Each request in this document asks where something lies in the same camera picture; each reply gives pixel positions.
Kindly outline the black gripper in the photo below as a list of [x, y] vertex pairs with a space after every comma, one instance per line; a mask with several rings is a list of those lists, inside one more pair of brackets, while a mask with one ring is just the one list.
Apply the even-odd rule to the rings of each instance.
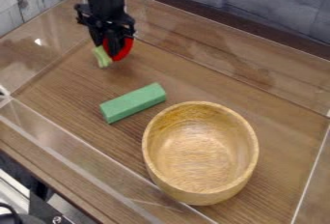
[[126, 36], [132, 37], [135, 33], [135, 19], [126, 12], [119, 12], [112, 17], [98, 17], [88, 4], [76, 4], [74, 9], [78, 13], [78, 23], [88, 27], [95, 46], [103, 45], [104, 38], [108, 56], [123, 58]]

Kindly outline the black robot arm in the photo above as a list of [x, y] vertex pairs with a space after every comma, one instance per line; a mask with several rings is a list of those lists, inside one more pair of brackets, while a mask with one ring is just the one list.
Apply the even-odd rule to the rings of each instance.
[[75, 11], [94, 44], [114, 61], [123, 60], [132, 49], [135, 34], [135, 19], [126, 11], [126, 0], [87, 0], [75, 5]]

